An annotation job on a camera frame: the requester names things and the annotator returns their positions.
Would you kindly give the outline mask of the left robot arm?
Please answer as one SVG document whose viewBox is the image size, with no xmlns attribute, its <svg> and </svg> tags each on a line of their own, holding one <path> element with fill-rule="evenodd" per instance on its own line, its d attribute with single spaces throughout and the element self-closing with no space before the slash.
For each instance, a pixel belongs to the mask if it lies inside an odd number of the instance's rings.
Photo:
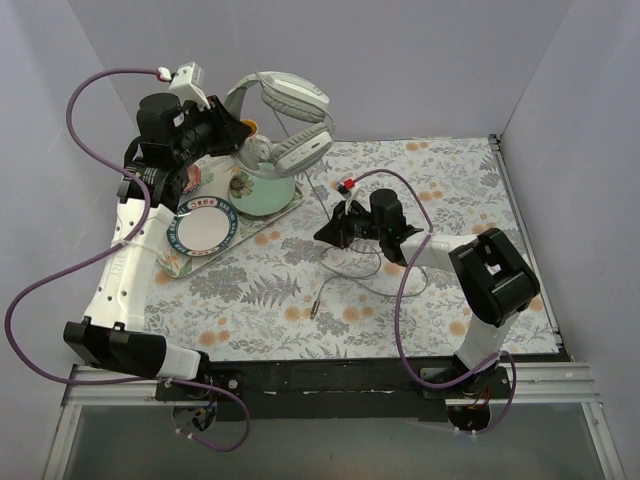
<svg viewBox="0 0 640 480">
<path fill-rule="evenodd" d="M 117 191 L 113 245 L 96 293 L 80 322 L 69 322 L 65 343 L 88 365 L 143 378 L 178 378 L 193 400 L 213 386 L 208 357 L 145 332 L 147 294 L 156 256 L 189 182 L 187 169 L 206 155 L 236 152 L 251 129 L 238 108 L 218 97 L 204 108 L 170 93 L 139 103 L 139 135 L 126 150 Z"/>
</svg>

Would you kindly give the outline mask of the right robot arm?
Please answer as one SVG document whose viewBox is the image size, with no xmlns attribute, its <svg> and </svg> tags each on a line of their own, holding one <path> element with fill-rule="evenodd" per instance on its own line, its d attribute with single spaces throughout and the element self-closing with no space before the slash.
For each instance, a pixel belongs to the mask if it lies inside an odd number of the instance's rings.
<svg viewBox="0 0 640 480">
<path fill-rule="evenodd" d="M 486 389 L 487 372 L 503 356 L 511 326 L 540 292 L 537 276 L 502 230 L 455 236 L 414 227 L 391 189 L 374 191 L 367 207 L 351 199 L 339 202 L 314 238 L 339 249 L 356 239 L 374 240 L 389 262 L 406 270 L 424 267 L 456 275 L 472 316 L 450 367 L 425 380 L 405 356 L 400 358 L 412 380 L 432 391 L 455 389 L 471 398 Z"/>
</svg>

